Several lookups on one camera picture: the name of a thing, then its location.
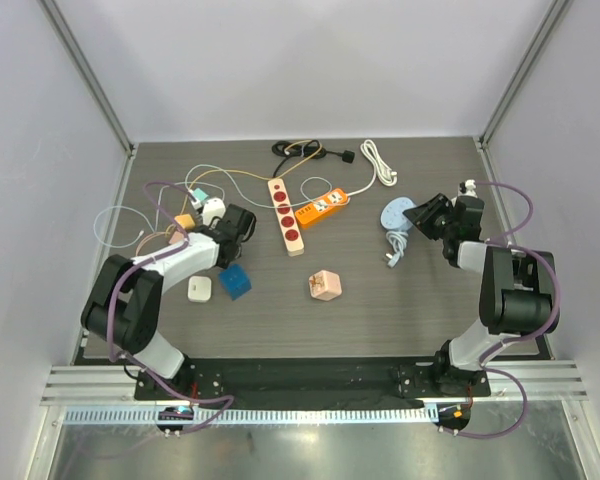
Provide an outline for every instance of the gray floor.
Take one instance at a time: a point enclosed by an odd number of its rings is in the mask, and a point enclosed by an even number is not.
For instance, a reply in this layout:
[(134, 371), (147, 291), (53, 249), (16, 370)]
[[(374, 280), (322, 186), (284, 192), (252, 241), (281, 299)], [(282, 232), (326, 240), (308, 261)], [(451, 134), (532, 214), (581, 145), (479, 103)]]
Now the gray floor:
[[(499, 431), (519, 414), (517, 402), (476, 404), (467, 430)], [(586, 478), (560, 402), (531, 402), (518, 430), (488, 442), (453, 438), (429, 424), (218, 427), (181, 439), (147, 440), (129, 452), (156, 432), (154, 426), (64, 427), (49, 478)], [(102, 454), (115, 458), (94, 458)]]
[[(269, 141), (141, 144), (131, 170), (124, 205), (137, 208), (153, 221), (155, 212), (142, 193), (151, 180), (183, 181), (187, 171), (201, 163), (244, 169), (270, 176), (279, 160)], [(371, 165), (359, 153), (361, 140), (330, 140), (331, 150), (356, 152), (352, 165), (328, 156), (311, 161), (284, 178), (291, 200), (302, 201), (301, 182), (323, 176), (334, 187), (353, 191), (366, 185)], [(232, 302), (218, 282), (207, 304), (192, 304), (186, 282), (163, 297), (159, 329), (177, 348), (197, 357), (314, 357), (362, 355), (431, 355), (441, 344), (462, 333), (476, 318), (480, 278), (451, 268), (442, 258), (440, 242), (412, 232), (404, 259), (395, 269), (383, 261), (390, 247), (379, 224), (380, 212), (393, 198), (408, 196), (417, 204), (438, 192), (454, 196), (460, 181), (484, 179), (485, 173), (470, 138), (384, 139), (377, 145), (385, 161), (398, 172), (393, 188), (376, 184), (355, 197), (342, 211), (302, 232), (305, 253), (288, 257), (273, 211), (253, 207), (258, 226), (244, 245), (238, 261), (251, 278), (253, 289)], [(223, 174), (205, 181), (227, 190), (227, 203), (249, 208)], [(266, 183), (237, 175), (243, 192), (268, 203)], [(309, 195), (324, 193), (321, 182), (307, 185)], [(483, 231), (500, 230), (489, 191)], [(165, 192), (164, 205), (179, 211), (182, 196)], [(132, 241), (147, 230), (137, 215), (122, 212), (114, 243)], [(162, 240), (151, 248), (164, 246)], [(134, 248), (117, 253), (132, 256)], [(309, 296), (308, 277), (321, 269), (340, 275), (344, 293), (331, 302)], [(517, 347), (516, 353), (535, 353), (535, 345)], [(87, 356), (102, 356), (98, 338), (87, 344)]]

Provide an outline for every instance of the white wall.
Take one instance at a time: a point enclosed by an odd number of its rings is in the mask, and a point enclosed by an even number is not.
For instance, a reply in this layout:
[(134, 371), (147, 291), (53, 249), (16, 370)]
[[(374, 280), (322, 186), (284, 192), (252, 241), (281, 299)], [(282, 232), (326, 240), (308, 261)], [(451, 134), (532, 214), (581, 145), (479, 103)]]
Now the white wall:
[(481, 133), (550, 0), (59, 0), (135, 141)]
[(600, 424), (600, 0), (573, 2), (491, 152), (501, 179), (536, 203), (521, 237), (556, 255), (564, 303), (552, 345), (576, 360)]
[(75, 347), (122, 148), (35, 1), (0, 0), (0, 479), (23, 478)]

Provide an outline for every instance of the pink block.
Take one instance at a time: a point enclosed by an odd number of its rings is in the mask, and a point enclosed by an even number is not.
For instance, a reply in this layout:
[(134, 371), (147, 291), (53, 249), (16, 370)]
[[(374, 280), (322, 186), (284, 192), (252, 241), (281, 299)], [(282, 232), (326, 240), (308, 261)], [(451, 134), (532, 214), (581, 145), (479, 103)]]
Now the pink block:
[(320, 270), (309, 277), (309, 291), (318, 300), (332, 300), (342, 295), (340, 276), (337, 273)]

